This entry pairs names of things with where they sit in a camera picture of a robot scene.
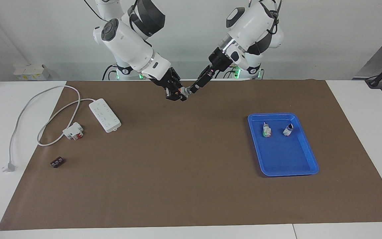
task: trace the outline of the table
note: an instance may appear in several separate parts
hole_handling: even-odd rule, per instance
[[[331,91],[382,177],[382,92],[369,89],[362,81],[328,81]],[[8,159],[9,138],[15,121],[26,102],[36,93],[65,82],[0,83],[0,219],[9,204],[28,162],[16,162],[14,173],[3,174]],[[15,138],[14,157],[30,158],[36,148],[36,133],[45,124],[61,94],[61,88],[48,92],[25,112]],[[379,127],[373,134],[373,127]],[[0,238],[105,237],[143,238],[148,235],[166,238],[175,235],[200,238],[377,238],[382,237],[382,222],[343,224],[284,224],[228,227],[158,227],[114,229],[69,229],[0,232]]]

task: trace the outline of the white power strip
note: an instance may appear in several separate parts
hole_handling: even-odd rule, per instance
[[[107,133],[116,131],[122,125],[105,100],[98,99],[89,104],[89,108]]]

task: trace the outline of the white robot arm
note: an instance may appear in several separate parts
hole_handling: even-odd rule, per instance
[[[132,69],[137,71],[156,85],[162,86],[169,100],[186,100],[180,92],[180,78],[171,63],[155,52],[146,41],[164,27],[165,15],[160,7],[152,0],[136,0],[126,15],[118,4],[119,0],[96,2],[100,13],[104,12],[104,18],[113,18],[104,27],[94,29],[94,38],[113,53],[119,70],[123,74],[130,74]]]
[[[225,71],[233,63],[249,74],[256,74],[260,63],[255,60],[250,65],[245,54],[260,55],[268,47],[282,43],[284,34],[278,26],[281,4],[282,0],[279,5],[275,0],[259,0],[247,10],[234,9],[227,18],[229,32],[209,56],[211,64],[191,87],[182,88],[181,92],[188,97],[204,87],[216,71]]]

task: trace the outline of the plastic tray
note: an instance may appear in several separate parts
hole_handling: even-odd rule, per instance
[[[263,123],[269,124],[272,136],[262,135]],[[319,171],[318,163],[297,116],[293,113],[252,114],[248,117],[259,165],[270,177],[311,175]],[[290,136],[282,132],[292,123]]]

